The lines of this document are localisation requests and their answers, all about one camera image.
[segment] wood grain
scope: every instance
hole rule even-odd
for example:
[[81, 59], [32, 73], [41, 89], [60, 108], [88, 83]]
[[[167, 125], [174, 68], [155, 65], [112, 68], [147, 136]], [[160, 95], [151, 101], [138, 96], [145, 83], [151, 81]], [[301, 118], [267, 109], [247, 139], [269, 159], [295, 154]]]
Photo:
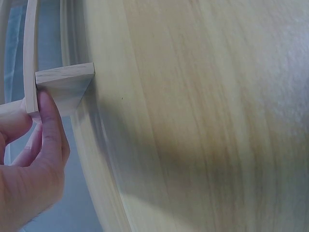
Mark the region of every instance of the wood grain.
[[37, 70], [37, 24], [40, 0], [28, 0], [24, 33], [24, 92], [28, 114], [39, 111], [35, 86]]
[[73, 126], [105, 231], [308, 231], [308, 1], [83, 12], [96, 78]]
[[11, 0], [0, 0], [0, 105], [4, 104], [4, 53]]

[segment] round wooden tabletop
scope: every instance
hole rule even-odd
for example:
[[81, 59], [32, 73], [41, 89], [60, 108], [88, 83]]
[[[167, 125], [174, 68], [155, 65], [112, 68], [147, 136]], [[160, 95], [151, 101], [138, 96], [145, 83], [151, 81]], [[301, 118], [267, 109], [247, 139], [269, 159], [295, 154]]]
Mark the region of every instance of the round wooden tabletop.
[[72, 122], [105, 231], [308, 230], [308, 1], [77, 8], [96, 77]]

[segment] hand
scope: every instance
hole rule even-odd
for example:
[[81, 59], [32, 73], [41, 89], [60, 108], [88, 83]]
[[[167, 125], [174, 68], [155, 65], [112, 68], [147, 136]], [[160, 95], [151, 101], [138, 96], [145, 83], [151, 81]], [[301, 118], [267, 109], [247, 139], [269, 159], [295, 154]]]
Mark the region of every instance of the hand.
[[17, 231], [63, 194], [64, 167], [70, 147], [52, 98], [38, 95], [41, 123], [12, 166], [3, 165], [5, 147], [32, 126], [25, 103], [0, 117], [0, 231]]

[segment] curved wooden rim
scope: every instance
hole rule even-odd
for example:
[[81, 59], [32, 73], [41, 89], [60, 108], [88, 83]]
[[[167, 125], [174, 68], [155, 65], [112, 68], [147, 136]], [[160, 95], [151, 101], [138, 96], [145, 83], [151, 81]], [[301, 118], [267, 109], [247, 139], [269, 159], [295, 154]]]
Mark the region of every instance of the curved wooden rim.
[[0, 0], [0, 105], [4, 104], [4, 51], [12, 0]]
[[35, 85], [39, 0], [28, 0], [24, 33], [24, 91], [28, 114], [39, 111]]
[[61, 40], [61, 55], [62, 65], [71, 65], [70, 50], [69, 50], [69, 36], [68, 36], [68, 6], [69, 1], [60, 0], [60, 40]]

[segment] wooden block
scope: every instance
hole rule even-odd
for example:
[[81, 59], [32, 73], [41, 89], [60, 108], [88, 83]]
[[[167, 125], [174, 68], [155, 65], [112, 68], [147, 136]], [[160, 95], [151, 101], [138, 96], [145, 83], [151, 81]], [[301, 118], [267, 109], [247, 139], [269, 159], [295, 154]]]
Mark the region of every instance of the wooden block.
[[78, 64], [36, 72], [38, 90], [47, 89], [61, 116], [73, 113], [95, 75], [93, 63]]

